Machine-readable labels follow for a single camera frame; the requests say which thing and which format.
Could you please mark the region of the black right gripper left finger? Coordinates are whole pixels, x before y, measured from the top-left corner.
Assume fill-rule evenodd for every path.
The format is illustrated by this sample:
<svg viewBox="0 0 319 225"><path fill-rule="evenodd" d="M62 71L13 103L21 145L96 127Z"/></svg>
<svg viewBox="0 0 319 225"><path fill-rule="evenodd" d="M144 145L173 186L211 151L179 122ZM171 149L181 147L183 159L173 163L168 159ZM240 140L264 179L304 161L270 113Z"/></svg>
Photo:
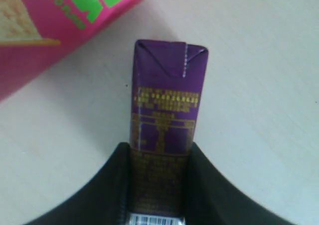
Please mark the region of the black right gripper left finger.
<svg viewBox="0 0 319 225"><path fill-rule="evenodd" d="M78 192L29 225L124 225L127 221L129 144L121 142Z"/></svg>

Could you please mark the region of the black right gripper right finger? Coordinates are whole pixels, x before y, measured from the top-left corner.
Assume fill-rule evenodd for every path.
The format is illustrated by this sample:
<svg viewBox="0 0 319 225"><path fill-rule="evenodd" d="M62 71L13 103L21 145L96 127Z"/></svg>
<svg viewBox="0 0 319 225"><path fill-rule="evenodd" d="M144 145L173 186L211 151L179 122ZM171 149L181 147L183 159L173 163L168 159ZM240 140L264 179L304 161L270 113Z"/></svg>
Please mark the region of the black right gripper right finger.
<svg viewBox="0 0 319 225"><path fill-rule="evenodd" d="M230 183L196 143L186 169L183 211L188 225L290 224Z"/></svg>

